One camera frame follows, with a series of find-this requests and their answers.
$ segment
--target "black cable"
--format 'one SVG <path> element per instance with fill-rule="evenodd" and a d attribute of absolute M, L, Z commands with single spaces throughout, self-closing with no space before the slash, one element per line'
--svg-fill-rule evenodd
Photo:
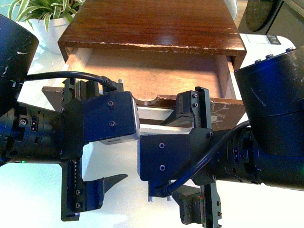
<path fill-rule="evenodd" d="M 113 82 L 111 79 L 105 76 L 93 75 L 85 72 L 77 71 L 55 71 L 55 72 L 46 72 L 40 74 L 27 75 L 25 81 L 34 81 L 42 79 L 53 79 L 53 78 L 79 78 L 99 82 L 102 86 L 110 88 L 110 90 L 117 89 L 117 83 Z"/>
<path fill-rule="evenodd" d="M 223 147 L 229 140 L 240 130 L 249 126 L 249 121 L 245 121 L 229 132 L 227 132 L 206 154 L 202 157 L 195 166 L 191 167 L 190 170 L 180 179 L 176 180 L 172 184 L 166 185 L 162 188 L 156 189 L 157 194 L 160 197 L 167 197 L 172 195 L 172 193 L 181 187 L 184 183 L 186 183 L 191 177 L 193 177 L 201 168 L 203 168 L 211 158 L 219 151 L 221 147 Z"/>

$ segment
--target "hex socket screw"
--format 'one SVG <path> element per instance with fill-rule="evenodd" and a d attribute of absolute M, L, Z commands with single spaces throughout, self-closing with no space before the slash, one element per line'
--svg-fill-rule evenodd
<path fill-rule="evenodd" d="M 163 149 L 163 148 L 165 148 L 165 144 L 161 142 L 161 143 L 159 144 L 159 147 L 160 147 L 161 149 Z"/>
<path fill-rule="evenodd" d="M 75 207 L 76 207 L 76 208 L 80 208 L 80 207 L 81 207 L 81 203 L 78 203 L 78 202 L 77 202 L 76 205 L 75 205 Z"/>
<path fill-rule="evenodd" d="M 286 51 L 286 52 L 290 52 L 290 51 L 292 51 L 292 50 L 294 50 L 294 48 L 293 48 L 293 47 L 290 47 L 290 48 L 287 48 L 285 51 Z"/>
<path fill-rule="evenodd" d="M 153 202 L 154 201 L 154 197 L 153 196 L 148 196 L 148 202 Z"/>
<path fill-rule="evenodd" d="M 108 102 L 108 107 L 112 107 L 114 105 L 114 102 L 113 101 L 109 101 Z"/>
<path fill-rule="evenodd" d="M 273 56 L 274 56 L 274 54 L 269 54 L 269 55 L 266 55 L 265 58 L 271 58 Z"/>
<path fill-rule="evenodd" d="M 28 122 L 29 122 L 29 121 L 28 121 L 26 118 L 21 118 L 21 119 L 20 119 L 20 123 L 21 123 L 22 125 L 27 125 Z"/>
<path fill-rule="evenodd" d="M 160 166 L 160 171 L 165 171 L 165 169 L 166 169 L 166 166 L 164 166 L 164 165 Z"/>
<path fill-rule="evenodd" d="M 114 121 L 110 121 L 110 122 L 109 122 L 109 126 L 110 126 L 110 127 L 114 127 L 115 125 L 116 125 L 116 123 L 115 123 Z"/>
<path fill-rule="evenodd" d="M 167 196 L 167 201 L 172 201 L 173 197 L 172 196 Z"/>

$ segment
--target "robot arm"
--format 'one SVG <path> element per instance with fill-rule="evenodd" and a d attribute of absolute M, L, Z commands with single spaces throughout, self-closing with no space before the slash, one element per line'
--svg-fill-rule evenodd
<path fill-rule="evenodd" d="M 149 200 L 172 195 L 182 223 L 211 228 L 221 219 L 215 180 L 303 190 L 303 62 L 301 47 L 236 71 L 249 122 L 230 131 L 212 131 L 208 90 L 179 94 L 163 124 L 178 126 L 187 110 L 190 134 L 140 138 L 138 173 Z M 188 179 L 200 189 L 183 186 Z"/>

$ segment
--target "white flower pot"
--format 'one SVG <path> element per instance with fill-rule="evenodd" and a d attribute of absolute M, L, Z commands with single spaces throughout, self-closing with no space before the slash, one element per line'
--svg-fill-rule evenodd
<path fill-rule="evenodd" d="M 54 54 L 61 54 L 57 42 L 66 30 L 68 21 L 65 18 L 50 20 L 48 32 L 46 32 L 44 27 L 44 20 L 31 19 L 29 21 L 32 24 L 33 33 L 38 38 L 39 43 Z"/>

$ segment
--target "black cylindrical motor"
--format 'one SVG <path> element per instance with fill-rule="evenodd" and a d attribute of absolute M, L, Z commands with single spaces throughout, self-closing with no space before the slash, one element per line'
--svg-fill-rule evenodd
<path fill-rule="evenodd" d="M 17 103 L 0 117 L 0 162 L 61 163 L 64 129 L 60 113 Z"/>
<path fill-rule="evenodd" d="M 0 116 L 17 102 L 38 43 L 32 33 L 0 14 Z"/>
<path fill-rule="evenodd" d="M 304 47 L 235 72 L 259 146 L 276 156 L 304 156 Z"/>

